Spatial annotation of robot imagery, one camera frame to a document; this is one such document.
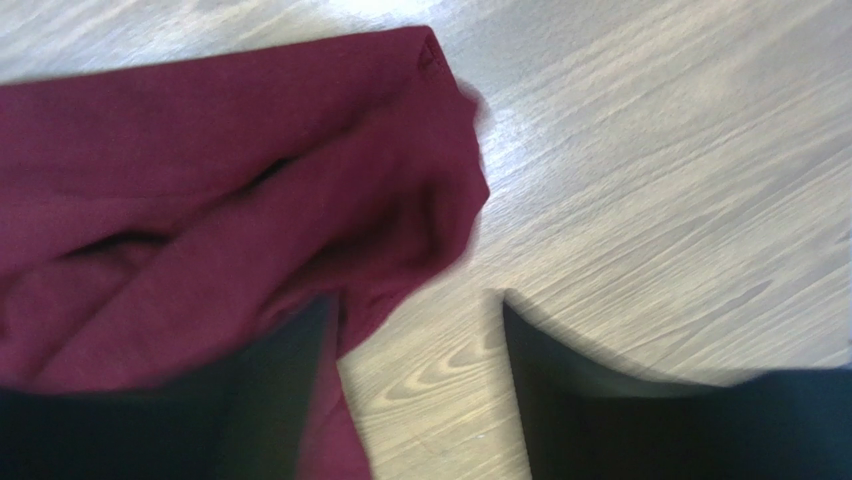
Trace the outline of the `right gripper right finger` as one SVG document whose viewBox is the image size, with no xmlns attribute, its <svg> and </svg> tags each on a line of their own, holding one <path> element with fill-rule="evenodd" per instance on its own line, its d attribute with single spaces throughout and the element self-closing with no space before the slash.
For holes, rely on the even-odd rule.
<svg viewBox="0 0 852 480">
<path fill-rule="evenodd" d="M 851 372 L 774 370 L 730 386 L 614 370 L 502 304 L 536 479 L 847 479 Z"/>
</svg>

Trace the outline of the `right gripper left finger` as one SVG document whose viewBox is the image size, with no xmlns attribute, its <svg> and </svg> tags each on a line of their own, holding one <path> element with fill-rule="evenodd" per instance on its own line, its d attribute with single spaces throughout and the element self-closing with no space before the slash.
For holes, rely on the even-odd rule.
<svg viewBox="0 0 852 480">
<path fill-rule="evenodd" d="M 5 479 L 293 479 L 333 300 L 147 390 L 1 392 Z"/>
</svg>

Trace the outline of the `maroon t shirt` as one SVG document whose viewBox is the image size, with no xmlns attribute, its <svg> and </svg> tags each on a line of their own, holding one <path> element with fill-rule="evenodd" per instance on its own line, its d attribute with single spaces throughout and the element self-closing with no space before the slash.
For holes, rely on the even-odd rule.
<svg viewBox="0 0 852 480">
<path fill-rule="evenodd" d="M 151 385 L 327 294 L 298 475 L 370 478 L 337 362 L 464 253 L 477 114 L 426 26 L 3 86 L 2 385 Z"/>
</svg>

